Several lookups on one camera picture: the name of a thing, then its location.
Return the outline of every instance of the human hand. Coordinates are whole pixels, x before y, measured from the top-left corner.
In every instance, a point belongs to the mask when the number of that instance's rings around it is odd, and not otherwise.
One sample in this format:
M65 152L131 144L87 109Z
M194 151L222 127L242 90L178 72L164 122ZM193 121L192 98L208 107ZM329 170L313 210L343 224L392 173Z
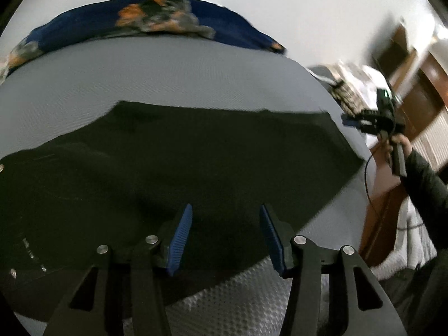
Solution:
M389 140L385 140L382 145L384 146L386 152L386 161L391 163L391 153L393 151L392 145L390 142L394 142L396 144L401 144L403 147L403 154L405 155L405 159L407 159L412 153L412 144L407 137L403 134L395 134Z

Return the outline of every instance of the blue ribbed fingertip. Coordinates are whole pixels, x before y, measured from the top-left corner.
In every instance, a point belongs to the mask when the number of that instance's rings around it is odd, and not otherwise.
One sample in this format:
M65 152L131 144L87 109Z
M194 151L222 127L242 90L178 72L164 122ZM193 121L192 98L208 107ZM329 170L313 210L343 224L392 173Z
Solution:
M260 227L269 249L270 261L272 262L274 269L277 270L280 275L283 275L286 271L283 246L265 205L262 205L260 208Z
M179 269L191 222L193 221L193 208L190 204L185 207L179 226L174 233L168 250L167 272L170 276Z

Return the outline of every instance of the black garment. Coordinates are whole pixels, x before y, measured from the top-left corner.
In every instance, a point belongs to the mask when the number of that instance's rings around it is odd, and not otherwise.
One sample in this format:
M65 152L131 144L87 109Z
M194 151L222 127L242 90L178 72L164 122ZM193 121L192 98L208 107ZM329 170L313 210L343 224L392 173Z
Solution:
M101 244L126 263L187 202L193 224L164 300L218 284L267 256L262 203L298 231L363 160L328 113L121 102L1 163L0 287L15 311L48 320L70 283L59 273L74 278Z
M402 183L438 255L418 270L399 271L382 286L409 336L438 335L446 329L448 315L448 189L415 150L406 160L406 171Z

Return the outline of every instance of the white cable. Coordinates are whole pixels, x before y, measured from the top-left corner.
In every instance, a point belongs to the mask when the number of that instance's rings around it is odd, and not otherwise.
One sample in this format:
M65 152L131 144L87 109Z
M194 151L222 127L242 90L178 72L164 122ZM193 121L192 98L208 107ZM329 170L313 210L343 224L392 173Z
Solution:
M327 78L327 77L324 77L324 76L318 76L316 73L314 73L313 71L309 70L308 68L305 68L305 69L306 69L306 70L308 71L308 73L310 73L310 75L312 75L315 79L320 80L321 82L328 83L329 85L336 86L337 83L336 83L334 80L332 80L331 78Z

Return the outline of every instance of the device handle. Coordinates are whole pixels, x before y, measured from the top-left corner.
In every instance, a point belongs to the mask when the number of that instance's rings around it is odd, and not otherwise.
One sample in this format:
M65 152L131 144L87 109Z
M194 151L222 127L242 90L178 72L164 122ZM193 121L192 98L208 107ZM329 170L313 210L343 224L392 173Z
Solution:
M394 176L406 177L405 154L400 143L391 142L392 145L392 174Z

